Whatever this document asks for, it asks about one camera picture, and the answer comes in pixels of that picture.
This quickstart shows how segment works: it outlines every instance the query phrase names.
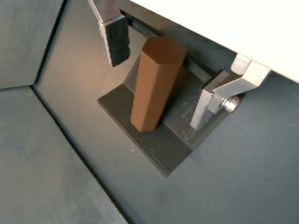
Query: gray surface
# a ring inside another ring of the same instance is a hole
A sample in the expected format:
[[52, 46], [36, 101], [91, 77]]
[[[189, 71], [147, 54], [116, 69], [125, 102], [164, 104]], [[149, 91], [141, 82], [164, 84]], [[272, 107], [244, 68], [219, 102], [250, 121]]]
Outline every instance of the gray surface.
[[1, 0], [0, 88], [32, 85], [61, 0]]
[[0, 91], [0, 223], [125, 223], [28, 87]]
[[109, 68], [88, 3], [71, 0], [39, 91], [135, 222], [299, 223], [299, 85], [272, 75], [165, 178], [97, 105], [139, 54], [129, 37], [133, 56]]

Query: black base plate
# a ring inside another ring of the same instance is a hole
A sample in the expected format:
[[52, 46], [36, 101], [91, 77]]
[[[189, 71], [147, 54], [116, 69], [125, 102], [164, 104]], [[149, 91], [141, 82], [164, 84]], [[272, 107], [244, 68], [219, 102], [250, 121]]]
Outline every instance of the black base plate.
[[192, 113], [203, 83], [183, 67], [156, 130], [140, 133], [131, 123], [136, 70], [137, 63], [135, 63], [124, 84], [101, 96], [97, 102], [163, 175], [168, 176], [227, 116], [227, 112], [221, 110], [200, 130], [191, 127]]

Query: white panel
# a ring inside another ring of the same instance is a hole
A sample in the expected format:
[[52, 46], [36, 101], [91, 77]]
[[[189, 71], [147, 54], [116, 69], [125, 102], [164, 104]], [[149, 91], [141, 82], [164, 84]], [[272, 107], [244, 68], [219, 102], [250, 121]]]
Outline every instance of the white panel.
[[299, 82], [299, 1], [131, 1]]

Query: screw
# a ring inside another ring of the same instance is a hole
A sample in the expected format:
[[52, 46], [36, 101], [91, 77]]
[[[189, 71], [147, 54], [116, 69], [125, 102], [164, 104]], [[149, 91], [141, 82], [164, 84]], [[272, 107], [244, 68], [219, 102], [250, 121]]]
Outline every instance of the screw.
[[237, 108], [237, 106], [239, 106], [239, 104], [240, 104], [240, 101], [241, 101], [240, 97], [237, 97], [236, 95], [233, 95], [233, 96], [231, 96], [228, 99], [223, 99], [223, 100], [221, 100], [220, 106], [221, 106], [229, 113], [232, 113], [232, 112], [236, 110], [236, 108]]

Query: brown hexagonal block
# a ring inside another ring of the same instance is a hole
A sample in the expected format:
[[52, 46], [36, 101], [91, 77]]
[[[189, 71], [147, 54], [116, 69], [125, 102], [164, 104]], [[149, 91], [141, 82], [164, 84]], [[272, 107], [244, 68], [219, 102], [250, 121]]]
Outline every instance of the brown hexagonal block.
[[169, 37], [152, 37], [140, 54], [131, 123], [155, 130], [180, 71], [185, 48]]

